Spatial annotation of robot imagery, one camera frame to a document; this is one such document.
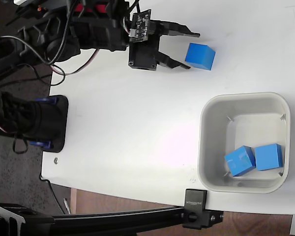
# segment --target plastic container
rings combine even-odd
[[[273,92],[221,95],[202,110],[198,175],[209,190],[270,193],[285,181],[289,171],[291,111]],[[240,177],[230,173],[224,156],[241,146],[282,146],[283,168],[257,171]]]

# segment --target blue block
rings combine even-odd
[[[209,46],[190,43],[185,61],[193,67],[211,70],[214,57],[215,51]]]
[[[258,171],[283,167],[282,148],[278,144],[256,147],[255,155]]]
[[[225,156],[233,176],[241,176],[256,167],[254,153],[250,147],[242,146]]]

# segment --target wooden floor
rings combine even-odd
[[[116,198],[96,193],[73,190],[71,209],[77,214],[108,213],[164,207],[148,202]],[[140,236],[288,236],[291,215],[261,215],[225,212],[223,223],[201,231],[184,229],[181,225],[140,233]]]

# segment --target white table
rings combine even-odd
[[[295,214],[295,0],[141,0],[152,19],[201,37],[161,37],[160,51],[184,61],[189,43],[216,51],[212,71],[131,69],[128,52],[102,50],[50,94],[69,99],[64,149],[44,153],[52,183],[118,197],[184,205],[197,175],[200,114],[219,94],[277,92],[290,105],[290,171],[270,194],[209,192],[208,209]],[[59,65],[71,72],[92,50]],[[60,76],[53,76],[53,83]]]

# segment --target black cable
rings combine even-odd
[[[44,75],[44,76],[41,77],[41,79],[44,79],[44,78],[47,78],[47,77],[50,77],[50,76],[52,76],[52,74]],[[7,83],[4,83],[4,84],[0,85],[0,89],[5,87],[5,86],[9,86],[9,85],[14,85],[14,84],[23,83],[23,82],[37,81],[37,80],[39,80],[39,79],[38,78],[31,78],[31,79],[15,80],[15,81],[7,82]]]
[[[137,4],[137,12],[138,12],[138,13],[141,12],[139,3]]]
[[[127,17],[131,13],[131,11],[139,4],[139,0],[135,0],[134,3],[131,5],[131,7],[126,10],[125,14],[123,16]]]
[[[83,70],[85,67],[87,67],[87,66],[88,66],[88,65],[94,60],[94,58],[96,57],[96,55],[98,54],[98,52],[99,52],[99,49],[96,49],[96,50],[94,51],[94,53],[90,56],[90,58],[88,59],[88,61],[85,62],[82,66],[80,66],[80,68],[78,68],[77,70],[75,70],[75,71],[73,71],[73,72],[71,72],[71,73],[66,73],[65,75],[66,75],[66,76],[68,76],[68,75],[74,75],[74,74],[80,72],[81,70]],[[52,66],[51,66],[52,71],[54,71],[54,72],[55,72],[56,74],[58,74],[58,75],[63,75],[62,73],[60,73],[60,72],[54,70],[54,69],[52,68]]]
[[[14,153],[16,153],[16,154],[18,154],[18,155],[26,153],[26,152],[28,151],[28,149],[29,149],[29,144],[28,144],[26,138],[23,136],[23,134],[20,134],[20,136],[22,137],[22,140],[23,140],[23,142],[24,142],[24,144],[25,144],[26,149],[23,150],[23,151],[16,151],[16,150],[15,150],[16,140],[17,140],[17,138],[18,138],[18,134],[15,133],[15,134],[14,134],[14,140],[13,140],[12,150],[13,150]]]
[[[62,54],[62,52],[64,50],[64,46],[65,46],[65,43],[67,41],[67,37],[68,37],[68,34],[69,34],[69,29],[70,29],[70,26],[69,25],[71,23],[71,19],[73,17],[74,12],[75,12],[76,6],[78,5],[79,2],[80,2],[80,0],[75,0],[73,2],[72,6],[71,6],[71,9],[69,11],[69,15],[68,15],[68,18],[67,18],[67,22],[65,24],[64,33],[63,33],[63,37],[62,37],[62,41],[61,41],[60,47],[59,47],[56,55],[54,56],[54,58],[51,61],[46,61],[39,54],[39,52],[35,48],[33,48],[29,43],[27,43],[26,41],[24,41],[21,38],[18,38],[16,36],[12,36],[12,35],[4,35],[4,36],[0,36],[0,39],[3,39],[3,38],[12,38],[14,40],[18,40],[21,43],[23,43],[25,46],[27,46],[29,49],[31,49],[32,52],[42,61],[42,63],[44,63],[46,65],[52,65],[52,64],[54,64],[59,59],[59,57],[61,56],[61,54]]]
[[[47,183],[48,183],[49,188],[50,188],[50,190],[51,190],[51,193],[53,194],[53,197],[54,197],[54,199],[55,199],[55,201],[56,201],[56,203],[57,203],[59,209],[61,210],[61,212],[62,212],[63,214],[65,214],[65,211],[62,209],[62,207],[61,207],[61,205],[60,205],[60,202],[58,201],[58,199],[57,199],[57,197],[56,197],[56,195],[55,195],[54,189],[53,189],[53,187],[52,187],[50,181],[49,181],[48,179],[43,179],[43,177],[41,176],[41,169],[40,169],[40,174],[39,174],[39,180],[40,180],[41,182],[47,182]]]
[[[42,82],[43,84],[45,84],[45,85],[49,85],[49,86],[57,86],[57,85],[62,84],[62,83],[64,82],[64,80],[65,80],[65,72],[64,72],[64,70],[61,69],[61,68],[60,68],[59,66],[57,66],[57,65],[53,65],[53,67],[58,68],[58,69],[62,72],[63,78],[62,78],[62,80],[61,80],[59,83],[57,83],[57,84],[53,84],[53,85],[52,85],[52,84],[49,84],[49,83],[47,83],[47,82],[45,82],[45,81],[43,81],[43,80],[41,79],[41,77],[39,76],[39,74],[38,74],[38,72],[37,72],[37,70],[36,70],[36,68],[35,68],[34,66],[32,66],[32,65],[30,65],[30,64],[27,64],[27,63],[18,64],[17,66],[20,66],[20,65],[26,65],[26,66],[30,67],[30,68],[34,71],[34,73],[35,73],[35,75],[36,75],[36,78],[37,78],[40,82]]]

